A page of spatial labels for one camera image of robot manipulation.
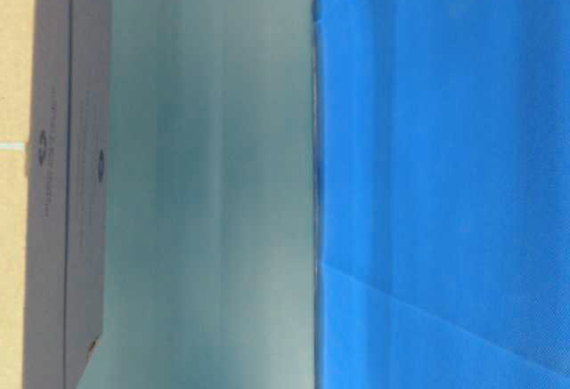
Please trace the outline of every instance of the cardboard box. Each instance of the cardboard box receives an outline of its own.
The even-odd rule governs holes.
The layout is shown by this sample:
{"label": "cardboard box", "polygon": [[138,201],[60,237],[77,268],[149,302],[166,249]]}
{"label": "cardboard box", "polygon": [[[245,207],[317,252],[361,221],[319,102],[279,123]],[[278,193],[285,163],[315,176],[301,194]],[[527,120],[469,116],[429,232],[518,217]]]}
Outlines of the cardboard box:
{"label": "cardboard box", "polygon": [[0,0],[0,387],[74,388],[102,333],[110,0]]}

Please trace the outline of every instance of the blue fabric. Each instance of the blue fabric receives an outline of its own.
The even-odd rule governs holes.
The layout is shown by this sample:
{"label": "blue fabric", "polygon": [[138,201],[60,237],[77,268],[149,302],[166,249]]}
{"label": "blue fabric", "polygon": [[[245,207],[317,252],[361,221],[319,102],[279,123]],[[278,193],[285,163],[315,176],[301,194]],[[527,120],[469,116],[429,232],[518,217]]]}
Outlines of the blue fabric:
{"label": "blue fabric", "polygon": [[570,0],[317,0],[324,389],[570,388]]}

